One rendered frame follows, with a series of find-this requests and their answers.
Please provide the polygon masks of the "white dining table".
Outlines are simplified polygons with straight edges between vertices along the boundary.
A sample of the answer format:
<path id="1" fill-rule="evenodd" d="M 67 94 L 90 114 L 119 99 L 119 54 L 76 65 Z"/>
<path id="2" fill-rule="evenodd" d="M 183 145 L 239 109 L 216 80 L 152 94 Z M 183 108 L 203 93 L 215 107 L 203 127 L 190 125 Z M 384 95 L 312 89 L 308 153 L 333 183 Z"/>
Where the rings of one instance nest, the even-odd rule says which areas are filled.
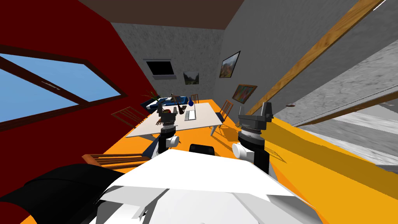
<path id="1" fill-rule="evenodd" d="M 185 114 L 177 114 L 175 121 L 176 131 L 210 126 L 217 127 L 222 124 L 209 103 L 199 103 L 192 107 L 188 106 L 186 111 L 190 110 L 196 111 L 196 119 L 185 121 Z M 156 138 L 152 134 L 159 134 L 162 128 L 162 125 L 156 125 L 159 119 L 160 116 L 157 112 L 152 113 L 142 124 L 133 129 L 126 138 L 142 137 L 154 141 Z"/>

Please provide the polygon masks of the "grey framed dark window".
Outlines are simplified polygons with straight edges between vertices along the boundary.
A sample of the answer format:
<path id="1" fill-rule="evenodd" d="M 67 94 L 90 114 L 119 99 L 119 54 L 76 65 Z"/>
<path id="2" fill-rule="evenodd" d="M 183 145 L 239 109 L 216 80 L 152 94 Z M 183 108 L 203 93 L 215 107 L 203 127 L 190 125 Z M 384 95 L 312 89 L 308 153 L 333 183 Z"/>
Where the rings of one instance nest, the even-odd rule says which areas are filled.
<path id="1" fill-rule="evenodd" d="M 177 79 L 170 59 L 144 59 L 148 65 L 154 80 Z"/>

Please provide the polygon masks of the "wood framed colourful picture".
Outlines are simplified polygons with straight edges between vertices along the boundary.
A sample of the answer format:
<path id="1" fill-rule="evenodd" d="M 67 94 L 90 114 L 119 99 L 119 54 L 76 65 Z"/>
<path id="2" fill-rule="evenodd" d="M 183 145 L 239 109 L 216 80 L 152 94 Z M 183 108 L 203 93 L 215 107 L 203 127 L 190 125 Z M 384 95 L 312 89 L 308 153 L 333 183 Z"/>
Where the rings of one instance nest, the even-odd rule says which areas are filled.
<path id="1" fill-rule="evenodd" d="M 242 104 L 245 104 L 247 99 L 251 96 L 256 88 L 257 86 L 254 85 L 239 84 L 232 98 Z"/>

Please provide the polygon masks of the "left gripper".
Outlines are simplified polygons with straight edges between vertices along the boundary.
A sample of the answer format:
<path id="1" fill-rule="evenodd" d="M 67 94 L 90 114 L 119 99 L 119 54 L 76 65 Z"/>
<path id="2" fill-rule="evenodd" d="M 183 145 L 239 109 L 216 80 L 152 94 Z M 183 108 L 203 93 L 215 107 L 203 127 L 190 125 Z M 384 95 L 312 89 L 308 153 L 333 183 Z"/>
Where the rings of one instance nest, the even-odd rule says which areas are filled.
<path id="1" fill-rule="evenodd" d="M 161 123 L 163 125 L 174 125 L 176 116 L 178 114 L 178 109 L 177 107 L 173 107 L 173 112 L 172 113 L 163 113 L 163 105 L 159 104 L 158 105 L 158 113 L 160 116 Z"/>

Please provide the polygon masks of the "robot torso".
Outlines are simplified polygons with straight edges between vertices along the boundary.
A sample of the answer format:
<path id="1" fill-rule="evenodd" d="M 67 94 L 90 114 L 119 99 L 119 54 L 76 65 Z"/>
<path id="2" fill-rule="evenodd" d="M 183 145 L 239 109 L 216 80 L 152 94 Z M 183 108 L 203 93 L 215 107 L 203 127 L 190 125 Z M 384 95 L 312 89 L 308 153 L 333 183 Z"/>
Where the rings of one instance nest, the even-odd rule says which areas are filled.
<path id="1" fill-rule="evenodd" d="M 254 164 L 170 149 L 111 183 L 89 224 L 323 224 Z"/>

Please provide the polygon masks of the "small landscape picture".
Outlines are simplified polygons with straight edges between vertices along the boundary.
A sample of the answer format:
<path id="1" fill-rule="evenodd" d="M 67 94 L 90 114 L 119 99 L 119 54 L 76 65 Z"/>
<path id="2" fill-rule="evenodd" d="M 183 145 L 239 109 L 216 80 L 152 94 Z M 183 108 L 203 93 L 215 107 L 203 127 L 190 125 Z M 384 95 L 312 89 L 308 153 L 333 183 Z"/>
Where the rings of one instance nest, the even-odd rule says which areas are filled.
<path id="1" fill-rule="evenodd" d="M 183 77 L 186 85 L 199 84 L 199 73 L 194 71 L 184 71 Z"/>

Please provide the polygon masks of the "blue sofa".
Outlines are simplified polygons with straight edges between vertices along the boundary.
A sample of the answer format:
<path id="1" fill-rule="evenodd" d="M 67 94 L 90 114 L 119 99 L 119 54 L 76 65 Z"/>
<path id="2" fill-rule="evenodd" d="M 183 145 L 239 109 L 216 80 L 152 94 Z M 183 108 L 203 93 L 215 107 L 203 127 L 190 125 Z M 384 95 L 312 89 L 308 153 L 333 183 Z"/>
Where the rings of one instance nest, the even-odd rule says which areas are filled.
<path id="1" fill-rule="evenodd" d="M 175 96 L 171 94 L 170 97 L 162 98 L 156 92 L 148 92 L 147 95 L 149 100 L 140 103 L 140 106 L 143 107 L 149 114 L 152 114 L 158 109 L 158 104 L 161 103 L 163 106 L 173 106 L 179 103 L 180 105 L 187 105 L 188 104 L 188 97 L 186 96 Z"/>

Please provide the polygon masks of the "black framed landscape picture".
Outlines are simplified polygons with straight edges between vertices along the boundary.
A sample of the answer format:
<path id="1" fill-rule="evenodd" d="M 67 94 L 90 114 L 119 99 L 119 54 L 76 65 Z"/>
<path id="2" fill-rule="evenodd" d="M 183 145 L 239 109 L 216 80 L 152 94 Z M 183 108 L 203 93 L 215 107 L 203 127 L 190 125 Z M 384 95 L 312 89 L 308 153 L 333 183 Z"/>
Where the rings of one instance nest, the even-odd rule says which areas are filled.
<path id="1" fill-rule="evenodd" d="M 230 78 L 232 76 L 239 54 L 240 51 L 238 51 L 231 57 L 223 60 L 219 78 Z"/>

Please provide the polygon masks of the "grey marbled door leaf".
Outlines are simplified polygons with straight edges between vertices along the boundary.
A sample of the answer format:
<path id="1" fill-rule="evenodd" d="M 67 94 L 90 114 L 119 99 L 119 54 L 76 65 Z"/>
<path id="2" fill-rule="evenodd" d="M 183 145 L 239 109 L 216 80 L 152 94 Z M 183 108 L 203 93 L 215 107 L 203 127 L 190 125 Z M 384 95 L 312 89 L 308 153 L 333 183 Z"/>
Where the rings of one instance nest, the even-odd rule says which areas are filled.
<path id="1" fill-rule="evenodd" d="M 292 125 L 306 125 L 339 111 L 398 92 L 398 40 L 276 113 Z"/>

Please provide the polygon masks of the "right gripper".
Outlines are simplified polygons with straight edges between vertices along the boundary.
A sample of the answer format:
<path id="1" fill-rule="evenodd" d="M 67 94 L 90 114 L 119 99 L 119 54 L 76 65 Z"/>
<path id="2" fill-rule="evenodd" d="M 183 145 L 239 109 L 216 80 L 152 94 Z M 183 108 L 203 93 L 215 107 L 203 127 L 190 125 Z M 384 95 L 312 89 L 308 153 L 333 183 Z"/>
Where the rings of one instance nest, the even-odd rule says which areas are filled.
<path id="1" fill-rule="evenodd" d="M 244 107 L 239 108 L 238 114 L 241 129 L 245 131 L 266 130 L 267 122 L 271 123 L 273 117 L 272 103 L 263 102 L 260 115 L 244 115 Z"/>

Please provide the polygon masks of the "brown framed window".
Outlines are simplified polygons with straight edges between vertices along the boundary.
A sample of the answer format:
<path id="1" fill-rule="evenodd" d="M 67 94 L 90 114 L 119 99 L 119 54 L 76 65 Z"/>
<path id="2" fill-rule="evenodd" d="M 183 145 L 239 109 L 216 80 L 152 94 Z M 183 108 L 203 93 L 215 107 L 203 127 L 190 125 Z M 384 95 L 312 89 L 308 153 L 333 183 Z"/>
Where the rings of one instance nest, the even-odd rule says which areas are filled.
<path id="1" fill-rule="evenodd" d="M 0 44 L 0 131 L 125 97 L 87 59 Z"/>

